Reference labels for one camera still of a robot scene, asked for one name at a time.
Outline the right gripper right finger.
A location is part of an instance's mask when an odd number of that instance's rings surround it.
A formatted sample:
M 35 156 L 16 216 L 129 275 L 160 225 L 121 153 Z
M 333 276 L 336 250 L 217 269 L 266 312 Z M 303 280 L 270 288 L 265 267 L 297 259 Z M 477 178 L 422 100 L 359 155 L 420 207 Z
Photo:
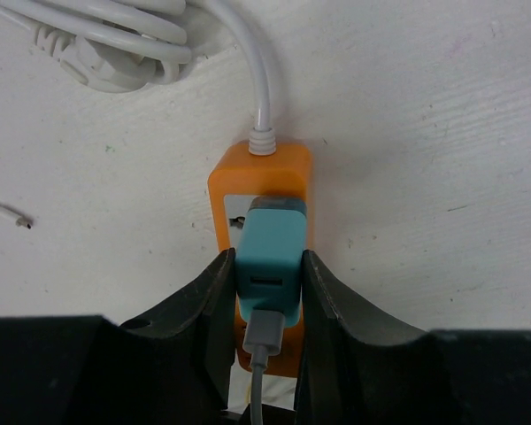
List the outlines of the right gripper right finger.
M 315 251 L 302 261 L 298 410 L 427 410 L 425 331 L 341 282 Z

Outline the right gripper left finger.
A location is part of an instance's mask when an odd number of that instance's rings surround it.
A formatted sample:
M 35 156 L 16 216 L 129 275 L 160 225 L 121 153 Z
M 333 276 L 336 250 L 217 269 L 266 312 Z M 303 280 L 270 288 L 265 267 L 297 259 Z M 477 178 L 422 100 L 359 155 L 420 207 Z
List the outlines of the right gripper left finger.
M 144 387 L 173 408 L 224 410 L 235 356 L 235 250 L 221 252 L 192 282 L 122 323 L 150 344 Z

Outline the teal usb charger plug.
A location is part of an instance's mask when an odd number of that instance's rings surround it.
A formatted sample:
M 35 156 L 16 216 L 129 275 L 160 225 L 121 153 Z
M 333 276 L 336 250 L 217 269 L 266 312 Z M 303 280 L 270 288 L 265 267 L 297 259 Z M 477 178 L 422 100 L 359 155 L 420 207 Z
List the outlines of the teal usb charger plug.
M 298 197 L 256 197 L 235 248 L 240 315 L 283 313 L 285 326 L 300 318 L 301 264 L 307 240 L 307 206 Z

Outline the orange power strip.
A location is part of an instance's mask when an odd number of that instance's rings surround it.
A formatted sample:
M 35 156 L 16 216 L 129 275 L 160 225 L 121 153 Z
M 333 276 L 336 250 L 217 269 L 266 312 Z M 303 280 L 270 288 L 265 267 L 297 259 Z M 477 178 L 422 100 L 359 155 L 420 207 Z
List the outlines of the orange power strip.
M 231 220 L 245 217 L 251 200 L 258 196 L 298 197 L 307 206 L 306 248 L 314 247 L 313 159 L 310 150 L 289 139 L 270 156 L 249 153 L 248 142 L 227 149 L 208 178 L 208 193 L 219 251 L 236 247 L 242 230 Z M 246 323 L 235 301 L 235 347 L 239 364 L 250 371 L 250 354 L 242 349 Z M 303 349 L 304 323 L 284 331 L 281 353 L 270 357 L 267 375 L 297 378 Z

